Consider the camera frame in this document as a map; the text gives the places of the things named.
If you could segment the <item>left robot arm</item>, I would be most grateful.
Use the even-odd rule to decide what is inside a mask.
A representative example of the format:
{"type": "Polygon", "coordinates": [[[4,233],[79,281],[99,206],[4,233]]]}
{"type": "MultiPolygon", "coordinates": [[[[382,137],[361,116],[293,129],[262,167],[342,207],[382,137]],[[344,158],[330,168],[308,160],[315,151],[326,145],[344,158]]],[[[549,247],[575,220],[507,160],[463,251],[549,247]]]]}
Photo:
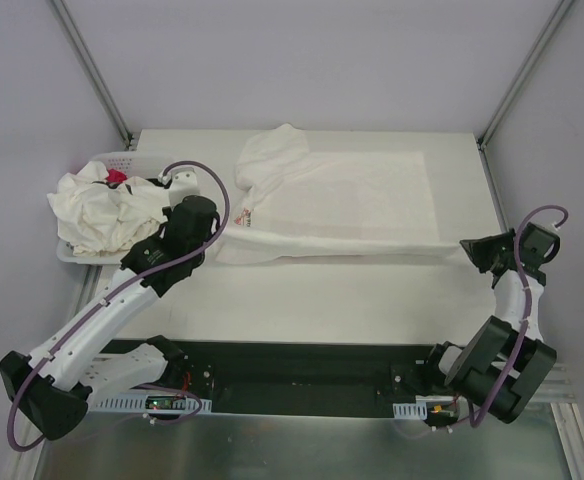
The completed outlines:
{"type": "Polygon", "coordinates": [[[186,380],[184,352],[162,335],[113,359],[95,358],[124,326],[203,264],[226,223],[212,200],[185,197],[156,233],[132,247],[110,283],[72,320],[29,354],[11,351],[1,359],[11,402],[7,437],[14,450],[25,449],[15,436],[18,414],[42,438],[57,440],[105,399],[143,385],[171,389],[186,380]]]}

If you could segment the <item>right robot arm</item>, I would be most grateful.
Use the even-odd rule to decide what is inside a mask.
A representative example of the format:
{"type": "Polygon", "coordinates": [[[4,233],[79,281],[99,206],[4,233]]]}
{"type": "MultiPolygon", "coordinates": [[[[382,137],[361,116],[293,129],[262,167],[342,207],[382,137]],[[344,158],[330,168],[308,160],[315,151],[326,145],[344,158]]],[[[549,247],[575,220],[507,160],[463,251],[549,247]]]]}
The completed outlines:
{"type": "Polygon", "coordinates": [[[546,286],[541,267],[560,250],[557,234],[534,223],[518,231],[466,239],[461,248],[481,273],[493,276],[494,313],[463,347],[437,344],[422,369],[433,394],[451,389],[468,403],[474,428],[489,415],[513,422],[556,363],[538,327],[538,307],[546,286]]]}

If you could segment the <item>white red-print t-shirt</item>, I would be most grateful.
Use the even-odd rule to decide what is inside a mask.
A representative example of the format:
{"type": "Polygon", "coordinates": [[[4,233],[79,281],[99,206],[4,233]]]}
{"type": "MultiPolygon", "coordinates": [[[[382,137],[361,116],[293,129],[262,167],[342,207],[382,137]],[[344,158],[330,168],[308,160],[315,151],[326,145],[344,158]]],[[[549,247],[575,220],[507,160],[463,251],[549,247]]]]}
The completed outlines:
{"type": "Polygon", "coordinates": [[[216,259],[417,255],[445,258],[420,152],[310,149],[289,124],[246,141],[235,167],[242,191],[216,259]]]}

